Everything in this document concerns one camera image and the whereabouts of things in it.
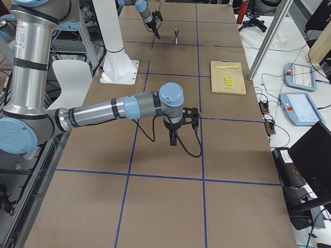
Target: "yellow knife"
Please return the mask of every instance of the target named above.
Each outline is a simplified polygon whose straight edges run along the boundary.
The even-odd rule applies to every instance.
[[[219,69],[227,69],[227,68],[239,68],[239,66],[216,66],[216,68],[219,68]]]

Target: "yellow stack of rings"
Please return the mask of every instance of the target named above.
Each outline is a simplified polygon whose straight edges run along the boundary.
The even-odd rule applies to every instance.
[[[233,88],[234,87],[234,81],[231,76],[225,76],[225,85],[227,88]]]

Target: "wooden cutting board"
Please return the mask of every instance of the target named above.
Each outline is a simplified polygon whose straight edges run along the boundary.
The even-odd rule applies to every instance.
[[[238,68],[219,69],[217,66],[238,66]],[[246,94],[245,81],[241,63],[211,61],[210,71],[212,76],[212,92],[225,94]],[[225,76],[231,76],[234,87],[228,88],[225,84]]]

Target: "black monitor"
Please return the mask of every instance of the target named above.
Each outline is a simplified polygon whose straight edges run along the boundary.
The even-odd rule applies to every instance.
[[[316,199],[288,207],[290,214],[324,206],[331,209],[331,132],[320,121],[289,150],[295,166],[317,195]]]

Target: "small robot arm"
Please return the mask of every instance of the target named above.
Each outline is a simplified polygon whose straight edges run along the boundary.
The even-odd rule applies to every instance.
[[[147,27],[153,31],[156,38],[158,39],[161,38],[158,32],[158,28],[156,27],[157,19],[163,21],[161,12],[158,10],[155,10],[155,12],[151,12],[148,8],[147,0],[116,0],[116,1],[120,6],[135,5],[137,11],[141,15]]]
[[[159,92],[69,110],[45,110],[43,100],[51,35],[60,20],[68,26],[75,24],[76,14],[71,11],[78,0],[13,0],[12,3],[11,10],[17,18],[16,47],[11,96],[0,119],[1,150],[22,154],[72,128],[147,116],[163,116],[171,145],[176,145],[177,138],[181,142],[177,129],[182,125],[192,124],[197,137],[198,110],[183,107],[184,93],[175,83],[164,84]]]

